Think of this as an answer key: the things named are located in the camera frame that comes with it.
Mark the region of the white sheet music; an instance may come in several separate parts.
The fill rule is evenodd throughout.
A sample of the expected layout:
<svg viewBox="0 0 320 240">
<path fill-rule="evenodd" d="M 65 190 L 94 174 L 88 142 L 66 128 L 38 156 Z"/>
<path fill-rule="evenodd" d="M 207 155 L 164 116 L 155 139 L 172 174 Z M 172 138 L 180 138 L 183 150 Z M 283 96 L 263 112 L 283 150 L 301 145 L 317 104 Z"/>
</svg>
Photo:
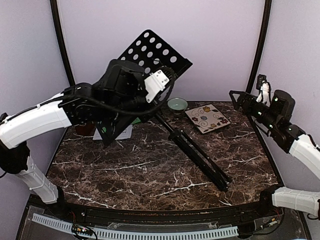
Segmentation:
<svg viewBox="0 0 320 240">
<path fill-rule="evenodd" d="M 129 125 L 115 140 L 126 140 L 130 139 L 132 136 L 133 126 Z M 93 140 L 102 140 L 99 131 L 96 129 L 93 134 Z"/>
</svg>

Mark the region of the green sheet music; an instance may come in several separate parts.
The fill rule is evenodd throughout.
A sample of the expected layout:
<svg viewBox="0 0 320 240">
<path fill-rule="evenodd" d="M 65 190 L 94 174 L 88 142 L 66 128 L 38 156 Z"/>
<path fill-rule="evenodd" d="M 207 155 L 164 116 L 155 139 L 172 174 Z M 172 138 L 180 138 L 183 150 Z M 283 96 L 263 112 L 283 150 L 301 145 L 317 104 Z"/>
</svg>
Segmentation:
<svg viewBox="0 0 320 240">
<path fill-rule="evenodd" d="M 135 124 L 138 124 L 140 122 L 141 122 L 141 120 L 137 117 L 131 124 L 135 125 Z"/>
</svg>

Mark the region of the black music stand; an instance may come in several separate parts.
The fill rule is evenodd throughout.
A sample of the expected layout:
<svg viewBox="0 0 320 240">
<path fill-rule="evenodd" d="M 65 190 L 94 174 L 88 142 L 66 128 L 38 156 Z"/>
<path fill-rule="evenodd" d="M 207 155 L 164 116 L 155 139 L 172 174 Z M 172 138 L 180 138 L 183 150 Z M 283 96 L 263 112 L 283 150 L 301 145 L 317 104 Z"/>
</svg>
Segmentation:
<svg viewBox="0 0 320 240">
<path fill-rule="evenodd" d="M 144 121 L 154 117 L 169 132 L 168 139 L 185 153 L 218 190 L 227 192 L 228 183 L 232 179 L 183 129 L 173 128 L 161 113 L 162 106 L 169 101 L 176 80 L 192 66 L 192 63 L 150 29 L 143 31 L 119 58 L 139 64 L 147 75 L 155 75 L 159 70 L 165 74 L 169 82 L 164 88 L 165 95 L 158 93 L 152 102 L 159 108 L 152 113 L 144 114 L 140 119 Z"/>
</svg>

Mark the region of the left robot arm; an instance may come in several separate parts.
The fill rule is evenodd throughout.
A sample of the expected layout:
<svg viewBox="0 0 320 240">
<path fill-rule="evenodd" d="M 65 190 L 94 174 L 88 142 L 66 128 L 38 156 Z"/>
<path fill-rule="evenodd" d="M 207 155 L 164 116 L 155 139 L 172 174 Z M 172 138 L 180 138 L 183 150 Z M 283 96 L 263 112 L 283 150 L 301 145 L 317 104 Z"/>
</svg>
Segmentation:
<svg viewBox="0 0 320 240">
<path fill-rule="evenodd" d="M 138 64 L 113 59 L 94 84 L 78 83 L 15 115 L 0 117 L 0 167 L 20 178 L 60 218 L 71 213 L 63 190 L 35 165 L 27 141 L 44 133 L 89 122 L 103 123 L 112 136 L 123 131 L 121 117 L 134 120 L 156 112 L 154 99 L 172 92 L 176 73 L 160 66 L 146 73 Z"/>
</svg>

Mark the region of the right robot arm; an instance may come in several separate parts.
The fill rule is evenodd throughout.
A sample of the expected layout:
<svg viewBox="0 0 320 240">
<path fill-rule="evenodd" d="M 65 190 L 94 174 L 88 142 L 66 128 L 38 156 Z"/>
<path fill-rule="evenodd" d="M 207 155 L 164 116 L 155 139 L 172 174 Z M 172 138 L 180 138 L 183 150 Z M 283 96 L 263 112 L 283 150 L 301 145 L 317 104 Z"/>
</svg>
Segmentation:
<svg viewBox="0 0 320 240">
<path fill-rule="evenodd" d="M 312 136 L 290 122 L 295 100 L 283 91 L 275 90 L 269 106 L 244 91 L 229 92 L 233 107 L 267 128 L 266 135 L 287 154 L 303 163 L 315 176 L 320 175 L 320 147 Z M 295 190 L 285 186 L 271 186 L 260 194 L 255 213 L 266 217 L 275 207 L 288 208 L 315 217 L 320 216 L 319 192 Z"/>
</svg>

